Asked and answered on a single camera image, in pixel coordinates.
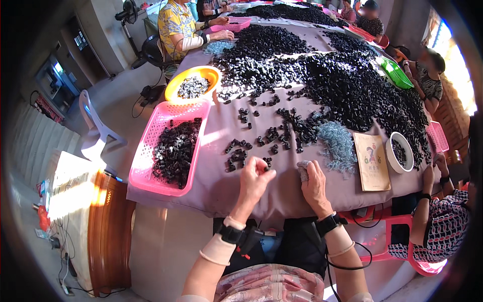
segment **black wrist strap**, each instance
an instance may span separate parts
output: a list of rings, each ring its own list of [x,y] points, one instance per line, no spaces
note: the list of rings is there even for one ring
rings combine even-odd
[[[203,25],[201,27],[201,30],[205,30],[205,29],[208,29],[208,28],[210,28],[210,21],[209,20],[206,20],[205,21],[205,25]]]
[[[347,220],[345,218],[341,218],[339,214],[335,214],[316,222],[315,227],[317,228],[320,237],[324,237],[325,234],[341,224],[347,224]]]
[[[216,233],[221,235],[221,240],[231,244],[237,244],[243,234],[243,230],[237,230],[234,227],[227,227],[222,224]]]
[[[450,176],[440,178],[440,185],[444,185],[445,183],[450,181]]]
[[[421,196],[421,199],[423,199],[423,198],[428,198],[428,199],[429,199],[429,201],[431,201],[431,195],[429,195],[429,194],[427,194],[427,193],[426,193],[426,194],[423,194],[423,195]]]
[[[208,43],[208,38],[206,37],[206,34],[205,33],[202,33],[201,34],[201,38],[203,39],[203,45],[205,45],[206,43]]]

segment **cloth rag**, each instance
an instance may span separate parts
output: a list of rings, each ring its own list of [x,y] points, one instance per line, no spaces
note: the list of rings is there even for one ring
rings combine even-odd
[[[309,160],[302,160],[297,163],[298,172],[300,173],[301,181],[308,181],[309,174],[307,173],[307,166],[309,165]]]

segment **yellow patterned shirt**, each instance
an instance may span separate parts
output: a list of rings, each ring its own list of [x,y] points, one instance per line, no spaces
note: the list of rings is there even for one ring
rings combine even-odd
[[[191,10],[183,4],[183,7],[173,0],[169,0],[168,3],[159,10],[159,15],[157,18],[157,27],[159,29],[159,36],[161,41],[164,43],[166,50],[170,57],[173,56],[173,51],[175,45],[171,41],[171,35],[182,33],[185,38],[194,38],[196,32],[196,23]],[[185,57],[188,51],[175,51],[174,60],[180,60]]]

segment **green plastic basket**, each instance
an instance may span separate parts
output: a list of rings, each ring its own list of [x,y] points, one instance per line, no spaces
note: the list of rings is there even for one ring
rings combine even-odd
[[[381,66],[397,87],[402,89],[414,87],[406,74],[404,74],[404,71],[396,62],[384,57],[383,59],[384,61],[382,62]]]

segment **book cover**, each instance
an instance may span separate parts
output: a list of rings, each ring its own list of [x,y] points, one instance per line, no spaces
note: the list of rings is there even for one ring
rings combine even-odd
[[[363,191],[391,189],[383,139],[380,135],[354,133],[355,151],[359,162]]]

